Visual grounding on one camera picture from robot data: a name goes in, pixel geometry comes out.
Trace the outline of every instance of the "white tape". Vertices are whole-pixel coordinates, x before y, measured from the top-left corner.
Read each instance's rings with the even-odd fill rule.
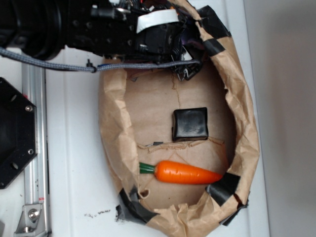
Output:
[[[160,10],[138,17],[136,33],[161,24],[178,22],[178,14],[175,9]]]

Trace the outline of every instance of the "carrot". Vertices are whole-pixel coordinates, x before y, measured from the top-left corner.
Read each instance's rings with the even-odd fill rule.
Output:
[[[221,174],[191,166],[163,160],[156,166],[139,163],[140,173],[154,174],[159,181],[176,184],[211,184],[220,180]]]

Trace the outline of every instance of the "metal bracket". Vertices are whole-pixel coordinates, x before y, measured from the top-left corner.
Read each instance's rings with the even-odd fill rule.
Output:
[[[0,189],[5,189],[36,156],[36,107],[0,78]]]
[[[14,237],[33,237],[46,232],[45,217],[41,214],[42,204],[24,205]]]

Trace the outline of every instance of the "black tape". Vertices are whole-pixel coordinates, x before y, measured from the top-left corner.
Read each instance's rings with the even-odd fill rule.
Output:
[[[247,203],[246,205],[240,203],[237,207],[237,211],[230,215],[229,217],[225,218],[224,220],[222,220],[219,224],[220,225],[223,225],[223,226],[228,226],[231,221],[238,215],[238,213],[240,212],[240,210],[244,209],[244,208],[247,208],[248,207],[248,203],[249,203],[249,200],[247,200]]]
[[[118,219],[145,225],[157,215],[157,213],[147,210],[139,203],[136,187],[132,189],[129,197],[131,200],[129,200],[124,189],[120,191],[118,196],[119,206],[116,207]]]
[[[236,191],[240,176],[226,173],[223,178],[206,187],[211,197],[222,206]]]
[[[222,21],[218,18],[215,11],[210,6],[205,6],[197,11],[202,18],[199,21],[201,27],[216,39],[231,37],[232,34],[227,30]]]
[[[217,39],[208,39],[203,42],[204,48],[210,57],[223,52],[225,48],[221,45]]]

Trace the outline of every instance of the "black cube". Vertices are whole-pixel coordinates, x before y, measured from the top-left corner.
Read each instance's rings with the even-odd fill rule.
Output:
[[[172,140],[174,142],[206,140],[207,138],[207,108],[173,112]]]

